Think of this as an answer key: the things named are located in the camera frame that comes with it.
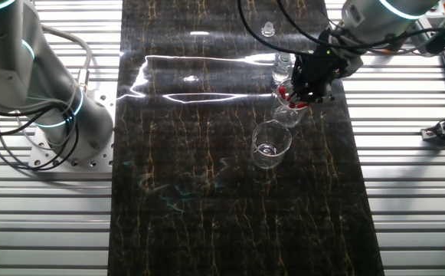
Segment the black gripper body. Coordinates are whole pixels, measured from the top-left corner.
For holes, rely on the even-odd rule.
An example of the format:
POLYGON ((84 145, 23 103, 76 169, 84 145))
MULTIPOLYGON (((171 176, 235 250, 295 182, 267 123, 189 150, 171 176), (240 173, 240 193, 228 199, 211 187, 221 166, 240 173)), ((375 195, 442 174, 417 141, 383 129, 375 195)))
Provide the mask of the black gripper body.
POLYGON ((340 32, 325 29, 319 35, 319 40, 330 46, 319 43, 311 55, 300 55, 296 59, 291 77, 294 89, 324 89, 335 79, 347 74, 348 61, 339 56, 340 48, 332 47, 336 44, 343 46, 334 35, 340 35, 340 32))

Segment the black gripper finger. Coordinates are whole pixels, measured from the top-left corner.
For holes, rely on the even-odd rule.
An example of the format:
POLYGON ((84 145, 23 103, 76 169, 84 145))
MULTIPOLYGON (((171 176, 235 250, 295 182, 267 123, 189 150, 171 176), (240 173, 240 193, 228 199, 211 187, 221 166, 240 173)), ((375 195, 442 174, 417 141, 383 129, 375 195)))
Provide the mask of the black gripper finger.
POLYGON ((306 102, 307 88, 305 84, 293 84, 290 102, 306 102))
POLYGON ((332 92, 332 82, 315 82, 306 83, 306 102, 311 104, 323 104, 335 100, 332 92))

